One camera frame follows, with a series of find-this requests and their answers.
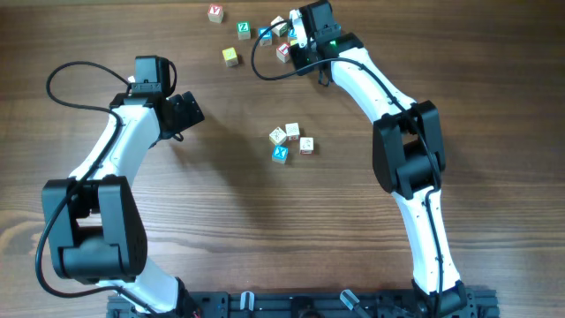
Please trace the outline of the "yellow S wooden block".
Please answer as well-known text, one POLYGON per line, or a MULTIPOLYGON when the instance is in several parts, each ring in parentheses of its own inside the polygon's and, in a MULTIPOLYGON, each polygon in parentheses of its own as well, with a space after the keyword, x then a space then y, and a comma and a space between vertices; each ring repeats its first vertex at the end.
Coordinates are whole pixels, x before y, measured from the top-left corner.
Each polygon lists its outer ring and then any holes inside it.
POLYGON ((222 56, 227 67, 232 67, 238 64, 238 54, 233 47, 224 49, 222 51, 222 56))

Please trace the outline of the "red edged animal block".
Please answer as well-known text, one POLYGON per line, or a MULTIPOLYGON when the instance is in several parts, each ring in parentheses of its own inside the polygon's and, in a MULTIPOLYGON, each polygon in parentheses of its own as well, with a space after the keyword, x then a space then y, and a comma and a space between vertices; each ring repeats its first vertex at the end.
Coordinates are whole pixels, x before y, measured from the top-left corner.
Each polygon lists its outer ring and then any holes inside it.
POLYGON ((311 155, 314 152, 314 140, 312 137, 300 138, 299 152, 301 155, 311 155))

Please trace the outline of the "blue X wooden block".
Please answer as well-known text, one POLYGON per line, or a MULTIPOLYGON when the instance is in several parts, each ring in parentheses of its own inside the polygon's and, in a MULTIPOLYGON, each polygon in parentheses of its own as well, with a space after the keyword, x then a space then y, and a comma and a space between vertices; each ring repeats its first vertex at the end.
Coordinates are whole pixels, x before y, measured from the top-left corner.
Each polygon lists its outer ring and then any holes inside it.
POLYGON ((287 161, 289 155, 289 149, 284 147, 284 146, 280 146, 277 145, 275 146, 273 153, 272 153, 272 161, 276 162, 276 163, 282 163, 285 164, 287 161))

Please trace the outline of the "plain animal wooden block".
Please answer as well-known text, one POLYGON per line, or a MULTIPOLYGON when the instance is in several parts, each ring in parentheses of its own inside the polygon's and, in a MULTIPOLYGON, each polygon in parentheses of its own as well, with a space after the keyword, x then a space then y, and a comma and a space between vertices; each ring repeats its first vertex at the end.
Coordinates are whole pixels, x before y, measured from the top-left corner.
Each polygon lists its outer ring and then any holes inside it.
POLYGON ((273 26, 272 32, 279 37, 282 37, 289 28, 289 23, 286 19, 281 16, 277 16, 271 21, 271 25, 273 26))

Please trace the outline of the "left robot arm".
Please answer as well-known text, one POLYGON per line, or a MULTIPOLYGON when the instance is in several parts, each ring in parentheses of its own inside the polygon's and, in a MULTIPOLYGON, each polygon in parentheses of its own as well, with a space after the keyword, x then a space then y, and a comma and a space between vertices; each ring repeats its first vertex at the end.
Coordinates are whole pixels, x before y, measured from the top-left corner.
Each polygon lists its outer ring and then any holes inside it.
POLYGON ((42 189, 36 279, 62 299, 113 291, 139 316, 199 317, 182 280, 149 259, 132 183, 150 148, 182 141, 205 117, 191 93, 176 94, 177 69, 165 57, 136 57, 125 85, 102 108, 108 123, 88 157, 42 189))

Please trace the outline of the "number 2 wooden block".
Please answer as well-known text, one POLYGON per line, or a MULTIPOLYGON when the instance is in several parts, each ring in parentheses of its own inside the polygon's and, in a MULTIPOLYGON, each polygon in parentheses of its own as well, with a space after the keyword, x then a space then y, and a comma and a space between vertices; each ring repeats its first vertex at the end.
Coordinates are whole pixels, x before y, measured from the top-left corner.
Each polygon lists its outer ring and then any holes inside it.
POLYGON ((300 139, 300 129, 298 123, 288 123, 285 125, 285 132, 287 135, 287 140, 299 140, 300 139))

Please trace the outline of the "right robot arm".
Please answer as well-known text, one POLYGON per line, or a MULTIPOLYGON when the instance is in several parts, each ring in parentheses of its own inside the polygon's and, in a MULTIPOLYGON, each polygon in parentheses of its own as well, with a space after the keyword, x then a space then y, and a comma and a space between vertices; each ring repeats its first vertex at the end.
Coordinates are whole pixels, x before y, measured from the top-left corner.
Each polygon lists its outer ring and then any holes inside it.
POLYGON ((465 307, 441 216, 446 158, 437 108, 396 88, 357 36, 343 33, 330 2, 290 11, 290 23, 298 40, 290 49, 298 74, 318 70, 347 92, 373 125, 373 172, 401 211, 423 314, 444 317, 465 307))

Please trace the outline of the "green edged picture block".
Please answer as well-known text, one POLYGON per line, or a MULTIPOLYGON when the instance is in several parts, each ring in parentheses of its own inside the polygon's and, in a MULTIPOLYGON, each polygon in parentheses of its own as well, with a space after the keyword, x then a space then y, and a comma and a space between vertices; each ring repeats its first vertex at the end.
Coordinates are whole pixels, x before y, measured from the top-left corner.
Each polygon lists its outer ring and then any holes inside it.
POLYGON ((269 140, 276 146, 281 146, 288 138, 281 127, 276 127, 269 135, 269 140))

